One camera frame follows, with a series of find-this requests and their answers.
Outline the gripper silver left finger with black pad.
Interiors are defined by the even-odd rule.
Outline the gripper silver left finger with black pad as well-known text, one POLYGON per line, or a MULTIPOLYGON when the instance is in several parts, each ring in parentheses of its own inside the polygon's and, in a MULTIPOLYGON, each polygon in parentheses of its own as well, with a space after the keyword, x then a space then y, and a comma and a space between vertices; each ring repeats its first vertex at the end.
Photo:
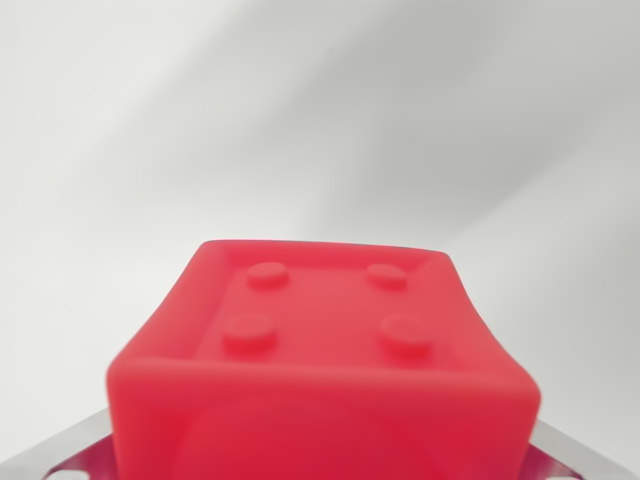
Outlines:
POLYGON ((48 477, 118 478, 107 409, 1 463, 2 479, 48 477))

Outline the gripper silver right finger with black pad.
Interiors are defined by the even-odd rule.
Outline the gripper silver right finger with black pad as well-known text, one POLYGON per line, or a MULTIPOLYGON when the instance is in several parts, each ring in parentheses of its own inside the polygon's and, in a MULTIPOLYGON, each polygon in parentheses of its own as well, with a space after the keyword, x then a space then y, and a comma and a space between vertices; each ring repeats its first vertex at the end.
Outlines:
POLYGON ((622 465, 542 420, 537 420, 522 468, 522 479, 638 479, 622 465))

